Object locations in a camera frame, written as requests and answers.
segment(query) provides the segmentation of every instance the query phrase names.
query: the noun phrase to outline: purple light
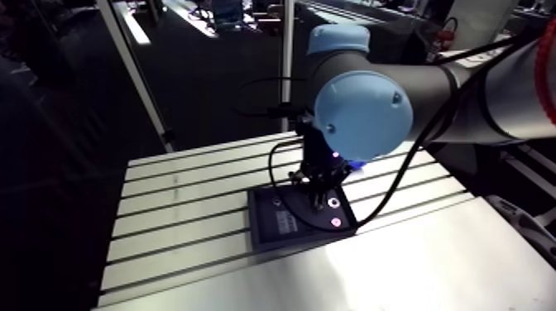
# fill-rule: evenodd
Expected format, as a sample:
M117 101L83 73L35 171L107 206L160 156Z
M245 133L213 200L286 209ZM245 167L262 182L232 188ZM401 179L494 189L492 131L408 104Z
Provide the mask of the purple light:
M335 226L335 227L342 226L342 220L340 218L332 218L330 223L332 223L332 225Z

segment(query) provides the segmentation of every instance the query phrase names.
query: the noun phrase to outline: black cable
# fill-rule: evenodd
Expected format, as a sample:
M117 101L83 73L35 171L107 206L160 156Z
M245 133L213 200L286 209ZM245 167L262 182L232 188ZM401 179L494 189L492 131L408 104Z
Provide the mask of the black cable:
M488 45L479 46L475 49L468 50L468 51L465 51L463 53L456 54L454 56L450 56L450 57L443 58L441 60L433 61L432 63L429 63L427 65L438 66L438 65L451 63L455 60L461 60L461 59L467 58L469 56L474 56L474 55L477 55L477 54L488 52L489 50L495 50L495 49L498 49L498 48L501 48L501 47L504 47L504 46L507 46L507 45L513 45L513 44L518 43L518 42L520 42L524 39L526 40L529 37L531 37L531 36L529 36L529 35L512 36L511 38L508 38L508 39L500 40L500 41L497 41L497 42L494 42L494 43L491 43L491 44L488 44Z
M367 216L362 221L357 222L357 224L355 226L344 227L344 228L336 228L336 229L330 229L330 228L315 226L312 223L307 222L306 220L301 218L290 207L290 205L285 200L284 195L280 191L280 188L276 185L276 182L275 182L275 179L274 179L274 174L272 173L272 156L274 155L274 153L276 153L276 150L278 148L280 148L284 143L279 143L276 146L274 146L271 150L271 153L268 156L268 171L269 171L269 176L271 178L271 185L272 185L272 188L274 188L274 190L276 192L276 195L278 196L278 199L280 199L280 201L284 204L284 207L292 215L294 215L294 217L297 218L297 220L299 220L301 223L303 223L307 227L311 227L313 229L320 230L322 232L350 232L354 229L358 229L358 228L366 225L372 219L374 219L382 211L382 209L386 206L386 204L390 200L391 196L394 194L395 190L398 188L398 185L400 184L401 179L404 177L405 172L410 167L410 163L413 160L413 157L415 156L417 151L419 150L419 146L424 143L427 136L436 127L436 125L442 119L442 117L444 117L444 115L447 112L449 112L451 109L453 109L453 106L457 106L459 104L459 99L462 96L462 94L464 92L466 92L469 88L471 88L479 79L482 78L483 75L487 74L488 71L490 71L494 66L500 64L505 58L512 55L518 49L522 48L523 46L529 44L530 42L532 42L536 39L537 38L535 38L535 37L531 37L529 39L521 38L521 40L518 41L518 43L516 43L516 44L512 45L511 47L509 47L508 49L504 50L502 53L500 53L498 56L493 58L491 61L487 62L482 67L480 67L478 69L478 71L473 76L471 76L471 78L469 78L469 80L466 81L462 85L462 87L460 89L458 89L458 91L456 93L454 93L446 102L443 103L443 105L439 108L439 110L437 110L437 112L433 115L433 117L427 123L427 125L423 129L423 131L419 134L417 139L415 139L415 142L411 146L409 152L407 153L407 155L404 159L404 162L402 163L400 169L398 170L398 174L395 176L394 181L392 182L390 188L384 194L384 197L382 198L382 201L378 204L378 206L375 208L375 210L371 214L369 214L369 216Z
M246 89L249 86L252 86L253 84L259 84L260 82L268 82L268 81L283 81L283 80L289 80L289 81L307 81L307 79L304 78L295 78L295 77L270 77L270 78L261 78L261 79L255 79L255 80L251 80L247 83L242 84L239 89L237 89L237 93L239 94L239 96L237 96L237 98L241 98L241 92L243 91L243 89ZM233 105L231 107L232 111L234 111L236 114L243 116L243 117L269 117L270 114L268 111L265 112L246 112L243 111L241 109L239 109L237 107L237 105Z

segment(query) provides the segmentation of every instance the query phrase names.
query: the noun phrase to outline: metal table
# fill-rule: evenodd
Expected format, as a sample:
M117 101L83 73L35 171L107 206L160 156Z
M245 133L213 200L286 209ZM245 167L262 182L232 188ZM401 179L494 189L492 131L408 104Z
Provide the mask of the metal table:
M245 189L268 184L281 133L129 163L102 310L548 310L556 273L426 151L355 237L257 254ZM350 175L358 218L380 202L410 143ZM275 155L287 176L299 146Z

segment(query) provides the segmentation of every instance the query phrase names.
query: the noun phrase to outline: dark floor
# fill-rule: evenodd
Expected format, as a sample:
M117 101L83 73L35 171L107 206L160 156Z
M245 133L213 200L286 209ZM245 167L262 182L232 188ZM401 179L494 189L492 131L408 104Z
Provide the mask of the dark floor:
M244 83L280 75L278 36L239 31L208 38L173 11L157 26L136 16L151 45L133 46L162 117L177 137L178 149L278 132L278 121L245 118L231 110L261 109L279 102L279 82L246 89Z

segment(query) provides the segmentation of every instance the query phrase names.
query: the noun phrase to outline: vertical metal frame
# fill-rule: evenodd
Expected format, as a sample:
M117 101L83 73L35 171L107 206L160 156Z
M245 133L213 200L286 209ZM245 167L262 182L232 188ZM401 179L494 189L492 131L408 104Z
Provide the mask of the vertical metal frame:
M162 145L166 152L174 152L174 147L165 139L166 127L164 122L156 109L154 104L154 99L149 92L146 83L143 79L140 69L137 66L135 59L133 58L131 47L128 45L122 28L120 27L115 12L113 10L110 0L98 0L98 8L103 15L104 22L110 32L114 43L116 44L117 51L122 57L123 63L126 65L127 72L132 78L132 82L135 85L137 92L143 102L143 107L146 109L146 113L151 119L152 125L155 127L156 133L161 139Z
M295 0L284 0L284 38L282 41L282 72L281 76L291 77L291 65L294 47L294 6ZM291 81L282 79L281 96L282 103L291 100ZM288 131L288 119L283 118L280 122L280 129Z

